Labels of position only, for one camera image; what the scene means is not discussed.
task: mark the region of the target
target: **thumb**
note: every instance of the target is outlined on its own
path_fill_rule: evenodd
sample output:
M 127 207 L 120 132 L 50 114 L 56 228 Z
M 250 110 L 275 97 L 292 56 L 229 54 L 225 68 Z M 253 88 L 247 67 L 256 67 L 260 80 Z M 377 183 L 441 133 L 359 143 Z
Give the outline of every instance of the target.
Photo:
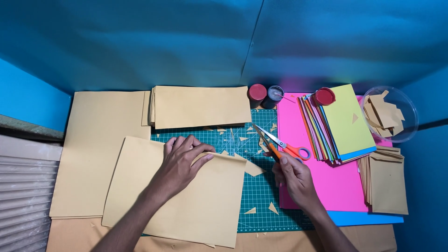
M 286 157 L 280 158 L 280 167 L 283 171 L 284 177 L 286 178 L 286 182 L 297 180 L 296 175 L 294 174 L 294 170 L 292 165 L 288 162 L 288 159 Z
M 210 161 L 213 157 L 213 154 L 207 154 L 200 157 L 194 164 L 191 165 L 191 171 L 194 172 L 194 174 L 198 173 L 199 169 L 201 169 L 201 167 L 205 165 L 205 163 Z

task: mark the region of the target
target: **scissors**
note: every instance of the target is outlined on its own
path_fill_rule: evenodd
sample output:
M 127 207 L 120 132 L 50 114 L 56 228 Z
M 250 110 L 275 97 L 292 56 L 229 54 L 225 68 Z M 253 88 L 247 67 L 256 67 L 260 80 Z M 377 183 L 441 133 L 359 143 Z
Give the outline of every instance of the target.
M 278 146 L 282 147 L 284 152 L 286 152 L 289 155 L 295 157 L 301 163 L 303 163 L 303 161 L 306 161 L 306 160 L 311 158 L 311 152 L 306 147 L 298 147 L 298 148 L 292 147 L 291 145 L 280 141 L 280 139 L 276 138 L 275 136 L 273 136 L 272 134 L 270 134 L 269 132 L 267 132 L 263 128 L 260 128 L 258 125 L 252 123 L 252 126 L 254 126 L 255 130 L 260 135 L 260 137 L 262 138 L 263 142 L 266 144 L 268 149 L 270 151 L 272 151 L 272 153 L 274 153 L 274 155 L 272 155 L 272 157 L 274 158 L 274 160 L 276 162 L 280 161 L 280 157 L 282 157 L 282 155 L 274 147 L 274 145 L 272 143 L 270 143 L 269 141 L 266 140 L 266 138 L 263 136 L 263 134 L 261 132 L 263 132 L 266 136 L 268 136 Z M 307 153 L 307 156 L 302 156 L 302 154 L 300 154 L 300 151 L 305 151 Z

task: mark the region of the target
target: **corrugated sheet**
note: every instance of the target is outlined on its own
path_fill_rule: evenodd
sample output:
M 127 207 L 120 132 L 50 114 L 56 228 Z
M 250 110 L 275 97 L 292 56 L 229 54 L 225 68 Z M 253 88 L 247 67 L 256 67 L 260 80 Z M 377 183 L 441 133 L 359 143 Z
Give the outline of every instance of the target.
M 45 251 L 61 151 L 0 135 L 0 252 Z

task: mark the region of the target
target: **green cutting mat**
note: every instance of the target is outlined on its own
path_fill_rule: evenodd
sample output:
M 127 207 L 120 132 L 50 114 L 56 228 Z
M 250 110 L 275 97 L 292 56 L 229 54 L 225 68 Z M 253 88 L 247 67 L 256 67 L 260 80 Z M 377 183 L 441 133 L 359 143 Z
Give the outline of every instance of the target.
M 273 123 L 277 123 L 276 109 L 259 109 L 258 112 L 252 109 L 251 114 L 252 122 L 263 129 L 269 130 Z M 274 160 L 263 156 L 263 152 L 258 154 L 258 150 L 261 149 L 258 146 L 258 134 L 247 134 L 255 132 L 255 130 L 247 131 L 251 126 L 250 123 L 246 123 L 245 127 L 232 127 L 233 138 L 229 127 L 223 127 L 227 131 L 222 135 L 214 126 L 211 127 L 213 131 L 203 130 L 203 127 L 153 130 L 151 140 L 166 142 L 173 136 L 187 137 L 193 134 L 199 141 L 213 145 L 217 152 L 225 150 L 232 156 L 236 152 L 267 171 L 256 177 L 244 173 L 238 233 L 314 229 L 311 220 L 301 210 L 279 207 L 279 190 L 275 187 L 274 174 L 271 172 Z M 277 129 L 271 133 L 277 136 Z M 240 137 L 249 139 L 240 141 Z M 268 209 L 271 202 L 276 207 L 278 215 Z M 254 207 L 257 208 L 257 213 L 244 214 Z

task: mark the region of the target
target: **fingernail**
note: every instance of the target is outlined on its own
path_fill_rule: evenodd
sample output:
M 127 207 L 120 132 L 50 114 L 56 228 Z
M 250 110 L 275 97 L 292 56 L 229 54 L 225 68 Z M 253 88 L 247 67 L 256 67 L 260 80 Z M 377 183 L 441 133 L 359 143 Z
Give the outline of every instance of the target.
M 288 163 L 288 159 L 286 158 L 286 157 L 281 157 L 280 158 L 280 163 L 282 164 L 282 165 L 285 165 L 285 164 L 287 164 Z

